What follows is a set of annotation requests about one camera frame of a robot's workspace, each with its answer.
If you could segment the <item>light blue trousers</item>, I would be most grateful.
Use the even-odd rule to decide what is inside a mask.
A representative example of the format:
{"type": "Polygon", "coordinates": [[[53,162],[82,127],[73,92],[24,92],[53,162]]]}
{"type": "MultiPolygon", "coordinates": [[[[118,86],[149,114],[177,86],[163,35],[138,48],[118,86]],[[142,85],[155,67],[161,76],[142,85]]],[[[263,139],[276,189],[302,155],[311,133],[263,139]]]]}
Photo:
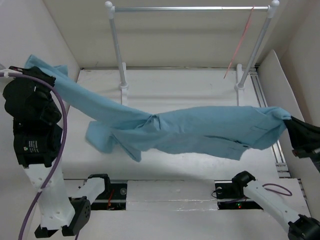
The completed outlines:
{"type": "Polygon", "coordinates": [[[142,152],[197,153],[239,160],[248,149],[271,147],[291,114],[280,107],[201,106],[151,114],[89,91],[68,76],[66,65],[51,66],[29,56],[26,68],[55,77],[55,89],[72,107],[91,117],[86,141],[109,154],[121,147],[136,162],[142,152]]]}

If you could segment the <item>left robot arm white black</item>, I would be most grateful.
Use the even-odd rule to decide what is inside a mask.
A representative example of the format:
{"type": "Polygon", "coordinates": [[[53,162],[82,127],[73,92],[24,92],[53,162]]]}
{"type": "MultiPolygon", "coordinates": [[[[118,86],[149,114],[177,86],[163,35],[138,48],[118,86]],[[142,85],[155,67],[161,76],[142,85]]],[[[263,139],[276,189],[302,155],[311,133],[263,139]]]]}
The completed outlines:
{"type": "Polygon", "coordinates": [[[54,89],[56,79],[38,67],[10,66],[0,75],[9,78],[2,95],[13,118],[14,152],[36,189],[31,206],[39,207],[41,221],[34,234],[41,239],[61,231],[77,238],[90,219],[92,203],[111,194],[110,178],[92,174],[74,196],[68,196],[61,169],[67,113],[54,89]]]}

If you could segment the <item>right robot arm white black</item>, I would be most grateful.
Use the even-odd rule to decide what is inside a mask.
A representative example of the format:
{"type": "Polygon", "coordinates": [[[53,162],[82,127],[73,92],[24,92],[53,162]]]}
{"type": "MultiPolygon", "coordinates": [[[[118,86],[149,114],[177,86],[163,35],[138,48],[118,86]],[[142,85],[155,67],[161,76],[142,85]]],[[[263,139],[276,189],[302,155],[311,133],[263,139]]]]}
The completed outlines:
{"type": "MultiPolygon", "coordinates": [[[[320,128],[295,117],[285,120],[293,154],[302,159],[310,158],[316,169],[320,169],[320,128]]],[[[287,232],[290,240],[318,240],[320,222],[300,214],[288,207],[278,195],[267,191],[247,171],[232,178],[231,191],[237,197],[248,197],[272,216],[287,232]]]]}

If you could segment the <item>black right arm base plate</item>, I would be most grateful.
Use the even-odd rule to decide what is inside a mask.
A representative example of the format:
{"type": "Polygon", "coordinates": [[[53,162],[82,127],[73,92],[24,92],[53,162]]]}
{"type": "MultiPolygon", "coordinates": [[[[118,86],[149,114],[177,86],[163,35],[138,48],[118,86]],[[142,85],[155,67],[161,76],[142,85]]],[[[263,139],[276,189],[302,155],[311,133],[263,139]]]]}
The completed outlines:
{"type": "Polygon", "coordinates": [[[235,183],[216,181],[211,196],[217,200],[218,210],[262,210],[252,199],[241,194],[235,183]]]}

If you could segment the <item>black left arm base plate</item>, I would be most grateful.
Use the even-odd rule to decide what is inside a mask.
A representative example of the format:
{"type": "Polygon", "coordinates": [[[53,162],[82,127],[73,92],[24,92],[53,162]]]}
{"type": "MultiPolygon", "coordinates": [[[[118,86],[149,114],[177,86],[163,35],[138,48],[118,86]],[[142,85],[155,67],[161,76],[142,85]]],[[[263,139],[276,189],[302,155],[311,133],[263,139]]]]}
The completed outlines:
{"type": "Polygon", "coordinates": [[[127,181],[112,181],[108,192],[101,193],[91,204],[92,211],[122,211],[127,203],[127,181]]]}

